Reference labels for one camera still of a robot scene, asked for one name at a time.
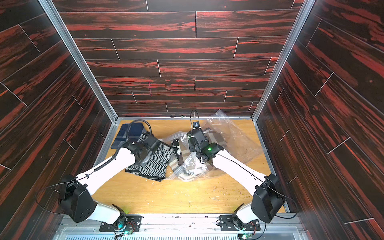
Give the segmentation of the navy plaid scarf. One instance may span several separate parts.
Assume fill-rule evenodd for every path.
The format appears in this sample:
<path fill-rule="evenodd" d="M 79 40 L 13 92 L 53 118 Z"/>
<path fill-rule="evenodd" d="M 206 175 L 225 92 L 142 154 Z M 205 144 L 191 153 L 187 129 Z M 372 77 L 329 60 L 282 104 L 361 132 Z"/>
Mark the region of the navy plaid scarf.
<path fill-rule="evenodd" d="M 125 142 L 127 139 L 137 141 L 139 137 L 142 135 L 142 133 L 146 132 L 146 129 L 143 125 L 143 123 L 134 123 L 133 126 L 130 128 L 130 130 L 127 133 L 127 129 L 130 124 L 123 124 L 120 128 L 114 142 L 112 143 L 111 149 L 116 150 L 118 146 Z"/>

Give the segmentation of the black white chevron scarf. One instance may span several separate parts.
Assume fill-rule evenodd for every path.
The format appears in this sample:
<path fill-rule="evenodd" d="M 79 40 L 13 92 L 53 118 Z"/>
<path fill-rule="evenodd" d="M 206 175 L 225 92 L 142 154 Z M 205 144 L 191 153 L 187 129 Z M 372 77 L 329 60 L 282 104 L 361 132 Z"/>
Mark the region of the black white chevron scarf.
<path fill-rule="evenodd" d="M 126 141 L 123 144 L 123 148 L 129 150 L 129 142 L 134 141 Z M 131 173 L 146 179 L 160 182 L 166 178 L 167 166 L 169 165 L 169 162 L 174 158 L 174 149 L 160 141 L 158 150 L 150 157 L 149 161 L 145 165 L 137 165 L 134 162 L 134 164 L 127 167 L 125 171 L 127 173 Z"/>

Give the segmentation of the clear plastic vacuum bag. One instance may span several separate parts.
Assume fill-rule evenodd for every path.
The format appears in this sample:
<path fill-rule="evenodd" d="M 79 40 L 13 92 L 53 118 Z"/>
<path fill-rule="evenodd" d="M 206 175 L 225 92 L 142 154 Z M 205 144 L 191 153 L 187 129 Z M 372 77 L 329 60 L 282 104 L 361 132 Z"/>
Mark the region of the clear plastic vacuum bag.
<path fill-rule="evenodd" d="M 221 110 L 209 116 L 203 121 L 202 130 L 211 143 L 218 143 L 227 150 L 233 157 L 243 164 L 247 164 L 254 158 L 262 155 L 263 148 L 246 136 L 235 123 Z M 165 142 L 172 146 L 172 141 L 180 139 L 181 143 L 189 150 L 187 132 L 179 131 L 165 138 Z M 197 180 L 215 178 L 225 173 L 212 165 L 205 163 L 208 171 Z M 169 166 L 166 173 L 166 180 L 173 173 Z"/>

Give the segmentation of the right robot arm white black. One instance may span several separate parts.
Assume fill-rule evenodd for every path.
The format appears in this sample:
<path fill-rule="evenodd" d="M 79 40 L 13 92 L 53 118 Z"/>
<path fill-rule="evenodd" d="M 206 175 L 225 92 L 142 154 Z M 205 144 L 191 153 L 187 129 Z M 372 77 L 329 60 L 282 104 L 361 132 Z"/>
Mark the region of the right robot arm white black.
<path fill-rule="evenodd" d="M 240 206 L 233 214 L 237 228 L 254 220 L 270 223 L 286 201 L 279 178 L 274 174 L 266 176 L 246 166 L 221 145 L 211 143 L 201 128 L 187 132 L 187 137 L 190 152 L 196 153 L 202 164 L 209 163 L 224 171 L 253 197 L 250 204 Z"/>

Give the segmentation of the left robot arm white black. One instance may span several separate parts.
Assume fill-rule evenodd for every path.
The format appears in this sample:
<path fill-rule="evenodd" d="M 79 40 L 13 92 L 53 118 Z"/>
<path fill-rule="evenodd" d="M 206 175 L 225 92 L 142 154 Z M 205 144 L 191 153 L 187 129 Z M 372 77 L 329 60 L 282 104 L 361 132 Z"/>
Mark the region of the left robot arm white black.
<path fill-rule="evenodd" d="M 108 180 L 133 164 L 144 165 L 160 147 L 153 135 L 142 134 L 139 141 L 121 143 L 112 157 L 77 176 L 65 176 L 59 186 L 59 205 L 75 223 L 94 220 L 121 229 L 126 214 L 116 206 L 97 202 L 92 195 Z"/>

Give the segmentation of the beige brown striped scarf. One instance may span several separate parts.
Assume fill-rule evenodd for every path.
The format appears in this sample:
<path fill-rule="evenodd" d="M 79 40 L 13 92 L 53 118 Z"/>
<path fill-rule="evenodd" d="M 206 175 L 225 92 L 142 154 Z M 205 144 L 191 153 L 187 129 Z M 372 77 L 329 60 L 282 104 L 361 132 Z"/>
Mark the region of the beige brown striped scarf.
<path fill-rule="evenodd" d="M 168 177 L 169 180 L 181 180 L 191 182 L 203 176 L 208 167 L 202 164 L 182 143 L 180 139 L 172 141 L 172 147 L 175 151 L 175 158 L 169 163 L 173 173 Z"/>

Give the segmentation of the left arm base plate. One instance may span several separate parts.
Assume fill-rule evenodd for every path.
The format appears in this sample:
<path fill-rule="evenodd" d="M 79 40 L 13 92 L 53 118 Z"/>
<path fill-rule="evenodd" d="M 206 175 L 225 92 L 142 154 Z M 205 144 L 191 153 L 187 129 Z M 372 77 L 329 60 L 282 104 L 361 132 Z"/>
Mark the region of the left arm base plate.
<path fill-rule="evenodd" d="M 143 217 L 140 215 L 120 216 L 113 224 L 102 222 L 99 228 L 100 232 L 111 233 L 133 233 L 140 230 Z"/>

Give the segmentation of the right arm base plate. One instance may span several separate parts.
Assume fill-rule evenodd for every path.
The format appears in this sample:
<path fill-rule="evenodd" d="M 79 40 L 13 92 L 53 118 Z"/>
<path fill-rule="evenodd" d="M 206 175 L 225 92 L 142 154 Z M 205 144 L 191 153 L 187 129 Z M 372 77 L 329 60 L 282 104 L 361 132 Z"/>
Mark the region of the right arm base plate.
<path fill-rule="evenodd" d="M 216 225 L 220 227 L 221 231 L 253 231 L 261 230 L 259 220 L 253 220 L 247 224 L 243 223 L 235 215 L 220 215 L 216 221 Z"/>

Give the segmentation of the front aluminium rail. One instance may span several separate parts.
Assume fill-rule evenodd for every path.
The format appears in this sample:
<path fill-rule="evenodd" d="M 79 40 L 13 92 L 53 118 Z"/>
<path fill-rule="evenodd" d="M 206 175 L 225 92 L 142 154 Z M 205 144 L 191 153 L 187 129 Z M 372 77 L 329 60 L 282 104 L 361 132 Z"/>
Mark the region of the front aluminium rail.
<path fill-rule="evenodd" d="M 226 226 L 220 214 L 140 214 L 135 227 L 124 232 L 102 232 L 102 223 L 76 224 L 64 217 L 55 240 L 309 240 L 297 217 L 283 214 L 271 223 L 257 221 L 244 231 Z"/>

